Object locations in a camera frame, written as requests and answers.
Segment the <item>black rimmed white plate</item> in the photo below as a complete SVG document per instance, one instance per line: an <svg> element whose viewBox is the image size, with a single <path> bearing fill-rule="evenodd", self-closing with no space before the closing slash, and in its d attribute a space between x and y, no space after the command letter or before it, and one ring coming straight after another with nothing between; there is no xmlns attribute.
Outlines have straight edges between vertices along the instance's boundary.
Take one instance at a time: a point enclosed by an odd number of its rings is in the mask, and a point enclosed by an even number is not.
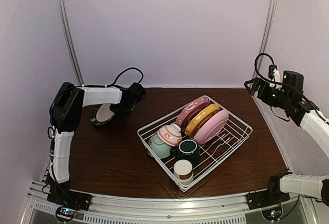
<svg viewBox="0 0 329 224"><path fill-rule="evenodd" d="M110 109L111 104L96 105L92 111L90 122L93 126L101 126L115 117L115 113Z"/></svg>

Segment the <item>plain pink plate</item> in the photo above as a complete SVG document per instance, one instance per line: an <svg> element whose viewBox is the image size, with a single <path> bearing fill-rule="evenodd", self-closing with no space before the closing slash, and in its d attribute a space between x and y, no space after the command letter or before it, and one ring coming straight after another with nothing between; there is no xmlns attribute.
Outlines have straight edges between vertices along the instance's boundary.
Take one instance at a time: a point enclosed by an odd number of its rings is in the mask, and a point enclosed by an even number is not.
<svg viewBox="0 0 329 224"><path fill-rule="evenodd" d="M223 109L210 118L196 133L194 140L203 145L212 140L224 128L229 118L229 112Z"/></svg>

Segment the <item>yellow dotted plate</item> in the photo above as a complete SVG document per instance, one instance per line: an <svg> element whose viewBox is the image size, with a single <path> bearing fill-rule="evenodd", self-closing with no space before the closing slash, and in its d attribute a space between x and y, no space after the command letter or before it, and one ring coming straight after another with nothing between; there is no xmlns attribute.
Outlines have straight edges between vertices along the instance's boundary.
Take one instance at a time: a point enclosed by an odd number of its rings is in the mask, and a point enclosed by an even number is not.
<svg viewBox="0 0 329 224"><path fill-rule="evenodd" d="M213 103L202 109L187 125L185 135L194 137L197 131L216 113L220 111L218 104Z"/></svg>

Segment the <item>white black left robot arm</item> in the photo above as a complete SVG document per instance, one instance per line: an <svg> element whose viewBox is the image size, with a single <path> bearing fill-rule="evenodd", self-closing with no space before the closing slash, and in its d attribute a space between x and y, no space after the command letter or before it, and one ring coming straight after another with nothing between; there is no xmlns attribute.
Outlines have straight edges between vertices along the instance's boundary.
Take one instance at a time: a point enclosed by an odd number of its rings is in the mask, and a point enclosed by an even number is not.
<svg viewBox="0 0 329 224"><path fill-rule="evenodd" d="M114 84L62 84L49 109L49 195L54 196L64 206L74 201L74 194L69 186L69 157L72 138L81 122L82 109L95 106L95 115L91 122L94 126L101 126L112 118L129 117L136 104L145 96L145 88L136 82L128 88Z"/></svg>

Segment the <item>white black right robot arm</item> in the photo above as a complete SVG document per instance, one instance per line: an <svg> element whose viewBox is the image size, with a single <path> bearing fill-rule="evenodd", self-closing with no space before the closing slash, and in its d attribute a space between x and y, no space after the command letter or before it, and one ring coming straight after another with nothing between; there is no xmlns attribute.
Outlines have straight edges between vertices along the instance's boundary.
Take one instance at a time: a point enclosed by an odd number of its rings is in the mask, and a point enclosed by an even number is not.
<svg viewBox="0 0 329 224"><path fill-rule="evenodd" d="M256 77L244 83L251 96L256 95L270 107L281 108L296 126L307 132L328 154L328 119L320 109L303 94L304 76L294 71L284 71L281 83ZM281 173L270 178L264 200L276 204L287 194L298 194L314 198L328 205L328 176Z"/></svg>

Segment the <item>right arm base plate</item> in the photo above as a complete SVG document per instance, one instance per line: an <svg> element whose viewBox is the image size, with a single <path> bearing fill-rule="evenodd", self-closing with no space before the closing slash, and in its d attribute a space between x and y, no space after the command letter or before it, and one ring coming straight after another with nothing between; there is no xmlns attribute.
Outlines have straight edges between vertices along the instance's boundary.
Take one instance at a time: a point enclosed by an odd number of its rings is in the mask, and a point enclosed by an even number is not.
<svg viewBox="0 0 329 224"><path fill-rule="evenodd" d="M287 193L272 193L268 190L264 191L252 191L246 195L247 204L249 210L258 208L265 208L281 204L285 201L290 200L290 195Z"/></svg>

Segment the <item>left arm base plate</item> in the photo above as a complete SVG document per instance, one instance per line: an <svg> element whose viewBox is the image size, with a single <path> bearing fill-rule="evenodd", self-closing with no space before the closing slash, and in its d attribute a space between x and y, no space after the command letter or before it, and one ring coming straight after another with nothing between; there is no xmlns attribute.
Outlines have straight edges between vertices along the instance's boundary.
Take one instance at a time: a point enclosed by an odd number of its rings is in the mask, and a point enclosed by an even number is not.
<svg viewBox="0 0 329 224"><path fill-rule="evenodd" d="M90 194L51 188L47 196L47 201L75 210L88 211L91 198L92 196Z"/></svg>

